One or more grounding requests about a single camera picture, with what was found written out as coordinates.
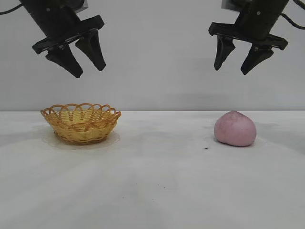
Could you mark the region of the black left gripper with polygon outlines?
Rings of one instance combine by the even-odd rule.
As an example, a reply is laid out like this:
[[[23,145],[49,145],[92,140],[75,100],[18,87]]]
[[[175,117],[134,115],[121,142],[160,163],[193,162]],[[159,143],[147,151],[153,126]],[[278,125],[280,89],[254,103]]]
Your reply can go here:
[[[46,36],[32,46],[37,54],[48,50],[47,60],[64,68],[75,78],[80,78],[83,70],[65,43],[81,37],[75,46],[97,70],[102,71],[106,67],[98,32],[104,26],[101,16],[85,20],[77,16],[78,12],[88,8],[86,0],[21,0],[20,3]]]

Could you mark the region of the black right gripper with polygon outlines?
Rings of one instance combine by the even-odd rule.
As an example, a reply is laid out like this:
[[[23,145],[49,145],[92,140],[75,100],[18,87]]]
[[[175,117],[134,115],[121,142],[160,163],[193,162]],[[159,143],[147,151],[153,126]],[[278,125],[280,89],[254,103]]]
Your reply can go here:
[[[252,44],[241,66],[244,75],[272,57],[272,47],[284,50],[288,41],[270,34],[270,31],[287,3],[286,0],[247,0],[235,23],[212,22],[208,31],[210,35],[217,35],[215,70],[221,68],[223,62],[235,49],[234,39]]]

